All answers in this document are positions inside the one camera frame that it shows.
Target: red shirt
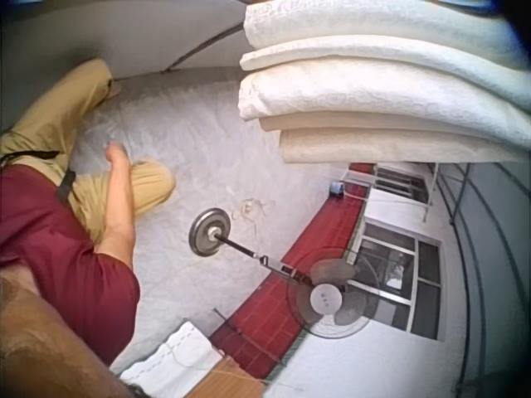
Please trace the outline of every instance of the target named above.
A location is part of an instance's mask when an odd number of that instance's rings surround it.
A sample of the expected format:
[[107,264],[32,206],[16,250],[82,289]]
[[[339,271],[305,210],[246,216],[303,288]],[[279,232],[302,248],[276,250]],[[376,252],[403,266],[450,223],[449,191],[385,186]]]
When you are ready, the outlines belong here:
[[107,365],[133,336],[140,288],[133,271],[94,243],[57,187],[28,166],[0,177],[0,268],[28,266],[41,296]]

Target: standing fan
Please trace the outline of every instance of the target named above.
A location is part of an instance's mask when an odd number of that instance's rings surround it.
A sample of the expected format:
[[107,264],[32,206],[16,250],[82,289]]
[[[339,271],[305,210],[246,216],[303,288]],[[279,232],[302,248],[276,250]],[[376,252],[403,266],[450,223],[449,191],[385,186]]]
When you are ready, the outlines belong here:
[[[378,293],[370,294],[360,289],[355,281],[363,275],[365,284],[378,291],[378,277],[368,261],[350,265],[343,258],[326,258],[315,261],[310,272],[294,269],[267,255],[257,253],[228,239],[231,220],[222,209],[204,211],[193,222],[188,242],[194,253],[208,257],[223,245],[229,245],[260,262],[267,269],[288,279],[287,299],[295,319],[308,332],[324,338],[350,336],[365,327],[378,306]],[[319,258],[319,251],[313,253]]]

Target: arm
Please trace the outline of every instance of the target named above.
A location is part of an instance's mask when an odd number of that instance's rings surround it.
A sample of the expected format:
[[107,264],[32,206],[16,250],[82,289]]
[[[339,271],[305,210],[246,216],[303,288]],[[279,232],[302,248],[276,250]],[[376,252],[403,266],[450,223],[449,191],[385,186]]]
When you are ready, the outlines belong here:
[[133,268],[134,199],[131,185],[131,165],[124,147],[110,143],[105,151],[110,162],[105,232],[96,253],[103,253]]

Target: fan blade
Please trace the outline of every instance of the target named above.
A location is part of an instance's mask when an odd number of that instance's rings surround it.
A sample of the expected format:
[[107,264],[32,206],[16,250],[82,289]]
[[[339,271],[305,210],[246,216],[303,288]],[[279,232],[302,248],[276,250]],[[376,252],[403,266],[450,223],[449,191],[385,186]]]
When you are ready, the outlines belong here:
[[351,325],[363,316],[367,307],[367,293],[356,289],[343,293],[341,308],[334,315],[334,322],[339,326]]
[[352,265],[343,259],[320,260],[312,267],[310,276],[315,285],[318,284],[343,284],[356,273]]
[[309,301],[311,293],[312,288],[310,286],[299,285],[297,287],[297,309],[299,310],[299,315],[306,323],[313,325],[322,318],[322,315],[316,313],[312,308]]

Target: khaki pants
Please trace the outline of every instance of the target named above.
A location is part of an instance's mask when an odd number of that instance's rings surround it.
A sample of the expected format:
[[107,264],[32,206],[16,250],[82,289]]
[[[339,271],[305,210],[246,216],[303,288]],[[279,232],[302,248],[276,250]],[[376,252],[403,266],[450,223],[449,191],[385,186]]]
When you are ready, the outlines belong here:
[[[33,167],[59,186],[76,142],[76,128],[85,114],[107,98],[111,80],[109,68],[102,60],[96,59],[78,66],[47,91],[0,138],[0,153],[59,151],[60,154],[52,160],[24,156],[11,162]],[[77,219],[96,244],[105,230],[108,181],[107,172],[80,175],[68,197]],[[166,201],[175,188],[171,172],[154,160],[134,163],[131,181],[137,220],[148,210]]]

